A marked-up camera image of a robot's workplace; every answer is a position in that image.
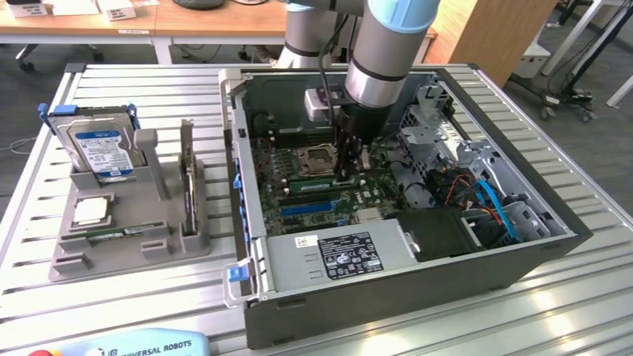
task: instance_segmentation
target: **circuit board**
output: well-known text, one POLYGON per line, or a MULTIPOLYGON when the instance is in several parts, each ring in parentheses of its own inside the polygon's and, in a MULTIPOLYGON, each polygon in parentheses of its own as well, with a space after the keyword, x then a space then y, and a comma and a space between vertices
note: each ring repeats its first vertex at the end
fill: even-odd
POLYGON ((344 183, 332 174, 329 144, 276 148, 269 140, 254 139, 252 153, 269 236, 357 224, 401 210, 397 181, 389 163, 380 162, 380 150, 371 157, 377 168, 344 183))

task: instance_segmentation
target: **open computer chassis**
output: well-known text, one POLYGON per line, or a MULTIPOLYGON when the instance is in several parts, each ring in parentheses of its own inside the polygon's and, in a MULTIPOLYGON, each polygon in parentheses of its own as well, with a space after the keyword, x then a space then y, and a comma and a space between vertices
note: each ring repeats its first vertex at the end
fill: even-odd
MULTIPOLYGON (((344 74, 328 70, 331 84, 344 74)), ((353 186, 332 181, 332 136, 305 114, 319 73, 244 69, 227 76, 240 262, 224 270, 224 298, 244 308, 251 349, 508 288, 591 238, 443 68, 409 74, 353 186), (455 103, 484 138, 468 137, 455 103), (240 291, 227 281, 235 267, 248 270, 234 283, 240 291)))

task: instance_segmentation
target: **floor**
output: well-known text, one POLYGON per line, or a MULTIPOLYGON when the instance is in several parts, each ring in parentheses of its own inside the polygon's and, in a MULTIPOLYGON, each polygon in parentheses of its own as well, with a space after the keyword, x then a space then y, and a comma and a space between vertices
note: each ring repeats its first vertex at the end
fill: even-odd
MULTIPOLYGON (((575 25, 569 20, 567 26, 547 29, 541 37, 541 45, 555 50, 563 42, 575 25)), ((592 39, 595 33, 587 30, 581 41, 575 45, 571 55, 579 51, 592 39)), ((20 46, 12 44, 0 47, 0 108, 3 114, 3 135, 0 147, 6 148, 11 142, 36 136, 40 122, 36 117, 36 106, 40 102, 50 102, 56 92, 58 84, 64 72, 66 63, 88 62, 91 53, 78 45, 46 45, 36 49, 30 61, 36 65, 35 73, 23 73, 15 64, 15 54, 20 46)), ((207 46, 200 50, 190 49, 203 59, 210 59, 218 46, 207 46)), ((211 63, 240 63, 238 46, 223 46, 211 63)), ((111 64, 154 64, 156 58, 150 46, 104 45, 100 46, 106 54, 106 63, 111 64)), ((183 52, 172 48, 176 63, 191 63, 190 59, 180 58, 183 52)), ((557 117, 547 121, 539 119, 541 101, 515 83, 508 83, 505 91, 516 103, 555 139, 569 156, 585 169, 592 178, 623 205, 629 214, 633 214, 633 189, 631 189, 631 175, 633 174, 633 94, 621 102, 617 110, 609 108, 604 102, 616 92, 619 86, 633 74, 633 53, 613 43, 597 62, 589 69, 579 83, 579 88, 591 90, 596 97, 596 114, 599 119, 591 123, 580 121, 580 113, 569 108, 557 111, 557 117)), ((559 78, 553 79, 553 87, 559 87, 559 78)), ((539 76, 533 81, 537 88, 547 87, 549 78, 539 76)), ((26 155, 12 154, 8 150, 0 151, 0 216, 10 203, 15 185, 20 178, 22 169, 27 161, 26 155)))

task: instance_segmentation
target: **slotted aluminum surface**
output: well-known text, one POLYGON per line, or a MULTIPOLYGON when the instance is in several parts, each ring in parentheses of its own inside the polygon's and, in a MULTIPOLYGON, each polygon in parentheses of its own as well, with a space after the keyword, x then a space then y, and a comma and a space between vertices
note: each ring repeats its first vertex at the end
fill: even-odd
MULTIPOLYGON (((595 237, 509 289, 284 346, 247 349, 242 310, 227 309, 222 301, 222 266, 234 262, 236 251, 218 68, 88 65, 84 73, 66 74, 54 103, 134 102, 142 126, 159 129, 163 161, 176 159, 180 120, 194 120, 195 149, 206 163, 214 252, 138 273, 50 283, 48 262, 71 186, 71 163, 60 143, 43 130, 0 225, 0 242, 7 236, 0 353, 24 355, 43 345, 144 327, 206 333, 214 355, 620 355, 633 351, 632 219, 485 75, 463 65, 447 69, 595 237)), ((468 134, 481 136, 464 110, 457 107, 456 111, 468 134)))

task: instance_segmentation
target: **warning symbols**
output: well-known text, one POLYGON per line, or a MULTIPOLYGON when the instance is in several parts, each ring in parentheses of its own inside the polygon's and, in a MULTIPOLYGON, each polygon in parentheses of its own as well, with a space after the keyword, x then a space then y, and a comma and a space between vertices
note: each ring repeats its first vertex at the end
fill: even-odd
POLYGON ((368 232, 321 239, 319 249, 332 280, 384 269, 368 232))

